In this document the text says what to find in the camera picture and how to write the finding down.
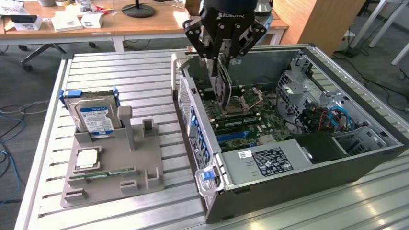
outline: white box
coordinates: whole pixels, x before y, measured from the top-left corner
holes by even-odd
[[[102,28],[103,26],[103,14],[84,14],[82,18],[82,24],[86,28]]]
[[[16,30],[40,30],[43,20],[38,18],[34,23],[14,23]]]
[[[56,16],[51,18],[51,21],[54,25],[54,30],[56,32],[83,29],[83,25],[76,16],[70,16],[70,17]]]
[[[356,38],[356,34],[347,30],[343,41],[336,49],[336,51],[347,51],[348,50],[348,45],[352,43],[352,40]]]

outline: white table leg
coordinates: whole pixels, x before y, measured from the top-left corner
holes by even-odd
[[[382,0],[382,2],[378,5],[376,10],[372,12],[371,17],[368,18],[368,20],[366,22],[366,25],[363,26],[363,29],[359,32],[359,35],[356,36],[356,38],[352,41],[352,44],[351,44],[352,48],[358,46],[362,38],[364,37],[364,34],[367,33],[367,31],[370,29],[371,24],[374,23],[374,21],[375,21],[378,15],[379,15],[380,11],[383,10],[386,4],[387,4],[387,0]]]
[[[274,37],[271,38],[271,42],[270,42],[271,45],[280,45],[284,31],[286,31],[284,29],[274,30],[274,33],[272,33]]]
[[[112,37],[112,41],[114,41],[114,47],[115,47],[115,51],[116,52],[124,52],[124,36],[114,36]]]
[[[406,48],[403,49],[403,51],[399,53],[399,55],[396,56],[396,58],[392,61],[392,64],[396,66],[399,64],[399,62],[403,60],[404,56],[409,53],[409,43],[406,46]]]
[[[375,37],[375,39],[372,40],[371,44],[370,44],[370,47],[374,48],[379,42],[379,40],[382,39],[382,37],[384,36],[391,24],[395,22],[399,14],[402,13],[402,11],[404,10],[407,4],[408,4],[409,0],[406,0],[403,2],[403,4],[399,6],[399,8],[396,9],[396,11],[394,12],[394,14],[391,15],[387,23],[384,24],[382,30],[379,31],[378,33],[378,36]]]

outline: motherboard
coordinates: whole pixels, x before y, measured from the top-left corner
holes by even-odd
[[[204,100],[223,152],[280,142],[291,135],[274,101],[272,95],[256,87],[234,96],[226,108],[218,100]]]

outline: metal rail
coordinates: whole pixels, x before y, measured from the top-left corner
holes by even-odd
[[[382,164],[352,184],[218,224],[206,224],[171,92],[171,54],[182,51],[75,55],[72,60],[62,62],[16,229],[334,230],[408,227],[408,152]],[[320,50],[312,48],[312,52],[323,58]],[[326,62],[408,137],[407,122],[335,62],[327,59]],[[134,107],[131,122],[136,124],[151,117],[159,123],[166,190],[100,204],[62,208],[75,125],[55,92],[60,88],[96,91],[114,86],[122,92],[122,105]]]

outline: red cable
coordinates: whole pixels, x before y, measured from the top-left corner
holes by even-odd
[[[322,119],[320,119],[320,123],[319,123],[319,130],[320,131],[320,128],[322,128],[322,123],[323,123],[323,118],[324,118],[324,114],[327,113],[327,111],[323,111],[322,113]]]

